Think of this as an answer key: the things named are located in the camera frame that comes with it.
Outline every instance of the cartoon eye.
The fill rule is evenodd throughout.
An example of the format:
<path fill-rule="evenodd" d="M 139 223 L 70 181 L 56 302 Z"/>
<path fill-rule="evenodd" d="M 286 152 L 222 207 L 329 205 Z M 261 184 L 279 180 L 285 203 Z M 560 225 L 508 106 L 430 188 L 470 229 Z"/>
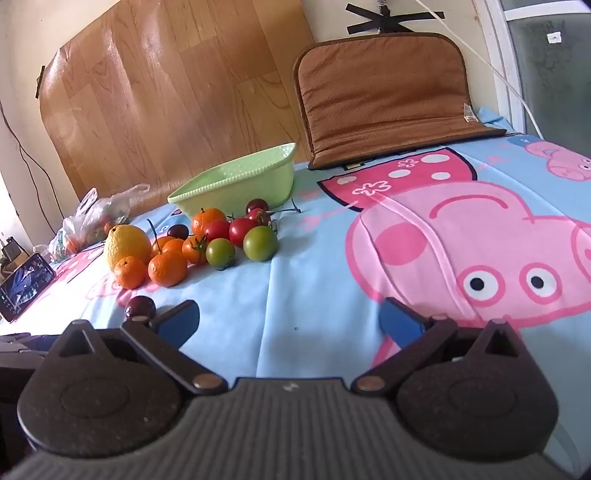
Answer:
<path fill-rule="evenodd" d="M 476 270 L 464 279 L 464 291 L 474 300 L 490 300 L 499 291 L 499 283 L 490 272 Z"/>
<path fill-rule="evenodd" d="M 489 307 L 505 294 L 505 281 L 494 268 L 476 265 L 458 276 L 458 286 L 471 304 Z"/>
<path fill-rule="evenodd" d="M 536 303 L 550 303 L 562 293 L 560 277 L 548 265 L 526 265 L 521 271 L 520 282 L 521 287 Z"/>

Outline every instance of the green bowl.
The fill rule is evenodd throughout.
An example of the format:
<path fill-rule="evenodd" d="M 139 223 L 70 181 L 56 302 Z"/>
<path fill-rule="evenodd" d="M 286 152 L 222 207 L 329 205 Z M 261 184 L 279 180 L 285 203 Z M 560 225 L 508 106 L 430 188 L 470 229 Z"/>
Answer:
<path fill-rule="evenodd" d="M 189 218 L 208 208 L 241 217 L 246 204 L 256 198 L 275 208 L 290 196 L 295 150 L 296 144 L 288 143 L 222 163 L 172 192 L 168 202 Z"/>

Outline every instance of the peppa pig print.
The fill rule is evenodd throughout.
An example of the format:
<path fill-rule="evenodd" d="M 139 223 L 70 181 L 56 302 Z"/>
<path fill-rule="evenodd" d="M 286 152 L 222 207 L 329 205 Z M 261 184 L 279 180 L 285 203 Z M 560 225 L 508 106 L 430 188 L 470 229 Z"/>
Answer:
<path fill-rule="evenodd" d="M 517 135 L 510 138 L 509 142 L 546 159 L 546 168 L 552 175 L 574 181 L 591 179 L 591 158 L 532 135 Z"/>
<path fill-rule="evenodd" d="M 360 211 L 345 250 L 362 290 L 464 326 L 501 318 L 521 328 L 590 310 L 591 225 L 536 216 L 512 190 L 475 180 L 446 148 L 320 182 Z"/>

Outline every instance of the white wall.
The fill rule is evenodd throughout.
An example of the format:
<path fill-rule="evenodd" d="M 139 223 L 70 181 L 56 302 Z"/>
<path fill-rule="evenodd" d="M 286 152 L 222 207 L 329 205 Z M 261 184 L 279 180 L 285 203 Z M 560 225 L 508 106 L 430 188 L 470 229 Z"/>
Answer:
<path fill-rule="evenodd" d="M 301 1 L 316 41 L 347 37 L 347 25 L 363 21 L 345 11 L 348 0 Z M 376 0 L 350 1 L 378 11 Z M 488 58 L 472 1 L 426 0 L 426 3 L 432 9 L 443 10 L 447 24 Z M 0 98 L 25 148 L 51 176 L 66 215 L 75 210 L 77 198 L 41 122 L 35 99 L 36 79 L 41 65 L 47 64 L 65 42 L 115 3 L 116 0 L 0 0 Z M 389 0 L 388 4 L 392 15 L 422 11 L 414 0 Z M 435 20 L 407 25 L 416 31 L 445 33 Z M 473 103 L 476 107 L 485 105 L 498 111 L 492 74 L 469 51 L 460 48 L 466 59 Z M 32 169 L 47 216 L 57 229 L 61 217 L 47 180 L 36 166 Z M 52 236 L 51 230 L 39 210 L 27 168 L 3 125 L 0 125 L 0 172 L 33 244 L 47 242 Z"/>

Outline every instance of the bed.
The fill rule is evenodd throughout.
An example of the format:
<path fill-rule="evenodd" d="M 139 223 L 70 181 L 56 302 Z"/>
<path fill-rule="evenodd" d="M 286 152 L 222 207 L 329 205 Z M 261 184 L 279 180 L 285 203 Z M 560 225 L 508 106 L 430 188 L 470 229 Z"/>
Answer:
<path fill-rule="evenodd" d="M 508 128 L 490 112 L 483 122 Z M 237 377 L 342 377 L 395 354 L 378 326 L 394 296 L 461 325 L 501 318 L 519 332 L 560 405 L 546 454 L 580 476 L 591 464 L 591 160 L 536 137 L 439 145 L 363 164 L 296 167 L 302 213 L 276 215 L 280 250 L 225 271 L 191 267 L 179 286 L 113 281 L 102 246 L 57 267 L 51 287 L 0 334 L 55 334 L 74 319 L 118 327 L 139 294 L 160 311 L 193 299 L 198 331 L 181 351 Z M 189 220 L 174 205 L 133 220 L 160 234 Z"/>

